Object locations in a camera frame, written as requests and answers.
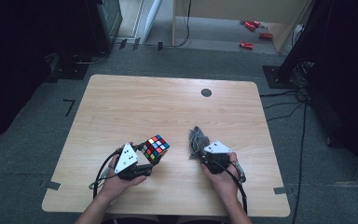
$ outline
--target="forearm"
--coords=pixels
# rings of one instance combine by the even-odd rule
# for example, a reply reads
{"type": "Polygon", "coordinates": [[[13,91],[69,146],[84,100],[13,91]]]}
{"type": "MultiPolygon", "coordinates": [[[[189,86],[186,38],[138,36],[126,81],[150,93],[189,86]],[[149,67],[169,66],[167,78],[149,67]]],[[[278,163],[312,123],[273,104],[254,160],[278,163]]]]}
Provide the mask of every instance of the forearm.
{"type": "Polygon", "coordinates": [[[237,198],[223,200],[231,224],[252,224],[251,219],[243,211],[243,207],[237,198]]]}
{"type": "Polygon", "coordinates": [[[97,195],[76,221],[76,224],[102,223],[104,212],[108,206],[109,201],[105,200],[102,196],[97,195]]]}

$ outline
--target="person's right hand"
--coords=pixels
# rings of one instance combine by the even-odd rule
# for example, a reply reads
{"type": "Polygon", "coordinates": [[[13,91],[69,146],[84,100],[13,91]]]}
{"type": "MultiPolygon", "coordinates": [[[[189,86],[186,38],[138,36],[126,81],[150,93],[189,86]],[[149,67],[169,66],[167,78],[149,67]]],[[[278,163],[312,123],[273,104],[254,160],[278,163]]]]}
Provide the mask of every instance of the person's right hand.
{"type": "MultiPolygon", "coordinates": [[[[228,159],[230,161],[237,161],[237,154],[235,152],[228,154],[228,156],[228,159]]],[[[202,164],[201,166],[203,173],[205,173],[205,175],[211,180],[214,190],[219,195],[222,201],[237,200],[238,187],[234,183],[232,177],[227,172],[213,175],[205,164],[202,164]]],[[[232,164],[230,164],[227,169],[232,174],[234,174],[237,179],[239,178],[240,175],[238,174],[237,169],[232,164]]]]}

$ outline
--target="hand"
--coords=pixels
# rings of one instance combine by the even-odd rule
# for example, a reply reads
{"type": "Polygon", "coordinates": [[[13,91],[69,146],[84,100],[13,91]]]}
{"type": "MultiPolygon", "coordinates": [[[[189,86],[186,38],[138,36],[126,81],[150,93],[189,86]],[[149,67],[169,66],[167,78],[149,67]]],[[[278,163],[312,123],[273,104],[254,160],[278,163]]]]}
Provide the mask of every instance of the hand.
{"type": "MultiPolygon", "coordinates": [[[[110,167],[114,167],[116,163],[118,155],[114,156],[112,160],[109,162],[110,167]]],[[[109,169],[106,177],[115,175],[113,169],[109,169]]],[[[118,196],[120,196],[127,188],[139,185],[140,183],[146,180],[146,176],[141,175],[133,180],[123,180],[120,179],[118,176],[108,178],[104,180],[103,187],[98,193],[97,197],[100,196],[101,198],[108,200],[108,202],[112,202],[118,196]]]]}
{"type": "MultiPolygon", "coordinates": [[[[235,152],[228,154],[228,156],[230,161],[237,161],[237,154],[235,152]]],[[[206,165],[202,164],[201,166],[203,173],[211,180],[214,190],[222,201],[237,200],[238,187],[227,172],[213,175],[206,165]]],[[[232,164],[230,164],[227,169],[234,174],[237,179],[239,178],[240,175],[232,164]]]]}

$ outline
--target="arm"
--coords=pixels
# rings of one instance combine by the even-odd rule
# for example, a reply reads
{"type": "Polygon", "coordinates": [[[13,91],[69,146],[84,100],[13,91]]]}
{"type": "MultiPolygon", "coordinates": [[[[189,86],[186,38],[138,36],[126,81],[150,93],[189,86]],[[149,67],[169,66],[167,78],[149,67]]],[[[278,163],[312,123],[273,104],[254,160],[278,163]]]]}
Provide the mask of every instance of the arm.
{"type": "MultiPolygon", "coordinates": [[[[114,167],[116,159],[117,156],[114,156],[109,165],[114,167]]],[[[110,169],[106,176],[113,176],[114,174],[114,171],[110,169]]],[[[131,181],[122,180],[118,176],[106,179],[104,181],[103,188],[79,217],[76,224],[102,223],[104,212],[109,204],[120,196],[127,188],[136,186],[145,180],[146,176],[144,175],[138,176],[131,181]]]]}
{"type": "MultiPolygon", "coordinates": [[[[232,152],[229,155],[231,161],[237,160],[237,154],[232,152]]],[[[213,175],[208,168],[202,164],[203,173],[211,180],[214,190],[219,196],[220,200],[225,206],[228,216],[232,224],[251,224],[252,221],[248,215],[243,211],[242,205],[237,198],[238,187],[232,181],[232,178],[226,172],[213,175]]],[[[235,167],[231,164],[227,168],[232,174],[239,178],[239,174],[235,167]]]]}

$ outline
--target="black metal base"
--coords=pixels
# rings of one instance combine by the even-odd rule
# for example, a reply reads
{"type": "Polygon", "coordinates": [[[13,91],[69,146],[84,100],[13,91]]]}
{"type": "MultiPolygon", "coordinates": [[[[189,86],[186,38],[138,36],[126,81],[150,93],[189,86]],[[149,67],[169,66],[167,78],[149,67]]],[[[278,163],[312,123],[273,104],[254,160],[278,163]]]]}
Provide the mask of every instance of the black metal base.
{"type": "Polygon", "coordinates": [[[57,62],[47,82],[57,82],[58,79],[83,80],[89,69],[86,63],[63,64],[61,60],[57,62]]]}
{"type": "Polygon", "coordinates": [[[279,80],[278,71],[280,66],[267,66],[263,65],[264,75],[266,76],[268,85],[272,89],[298,89],[298,86],[289,80],[279,80]]]}

